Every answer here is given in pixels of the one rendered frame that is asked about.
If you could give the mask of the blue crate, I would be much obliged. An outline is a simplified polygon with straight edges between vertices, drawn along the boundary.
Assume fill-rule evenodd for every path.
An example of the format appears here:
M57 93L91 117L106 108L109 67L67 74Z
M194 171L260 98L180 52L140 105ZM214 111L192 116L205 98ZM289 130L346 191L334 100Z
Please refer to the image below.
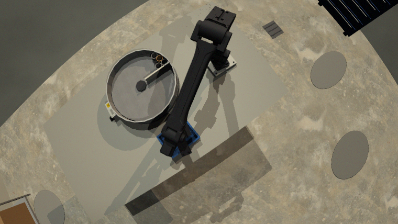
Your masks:
M191 136L189 136L188 138L185 138L188 145L190 146L191 144L193 144L196 140L198 140L200 138L200 136L198 135L198 133L193 129L193 127L190 125L190 123L187 121L187 125L190 129L191 132ZM163 145L163 141L164 141L164 137L161 136L162 133L160 133L157 137L157 139L160 141L160 143ZM178 146L176 147L176 150L172 156L172 158L176 157L178 154L180 154L179 148Z

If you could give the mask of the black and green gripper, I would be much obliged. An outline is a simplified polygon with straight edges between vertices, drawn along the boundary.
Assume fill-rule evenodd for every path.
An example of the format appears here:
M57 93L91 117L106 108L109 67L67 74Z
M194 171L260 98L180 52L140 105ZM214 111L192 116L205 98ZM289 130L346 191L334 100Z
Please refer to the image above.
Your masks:
M187 135L188 135L188 136L192 135L191 132L190 132L190 129L189 129L188 125L187 125L187 123L186 123L185 126L186 126L185 131L186 131Z

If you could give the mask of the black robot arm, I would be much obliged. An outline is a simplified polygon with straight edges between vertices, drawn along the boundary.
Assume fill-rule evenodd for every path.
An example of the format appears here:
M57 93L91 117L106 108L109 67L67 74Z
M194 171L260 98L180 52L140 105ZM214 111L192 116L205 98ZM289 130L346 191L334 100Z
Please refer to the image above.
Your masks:
M226 48L233 34L229 30L235 18L235 13L215 6L204 21L196 23L190 38L196 42L196 50L174 109L161 130L164 143L160 153L172 157L177 146L182 157L192 153L185 139L188 138L185 131L187 116L209 62L217 71L230 65L228 57L231 51ZM202 37L213 43L201 40Z

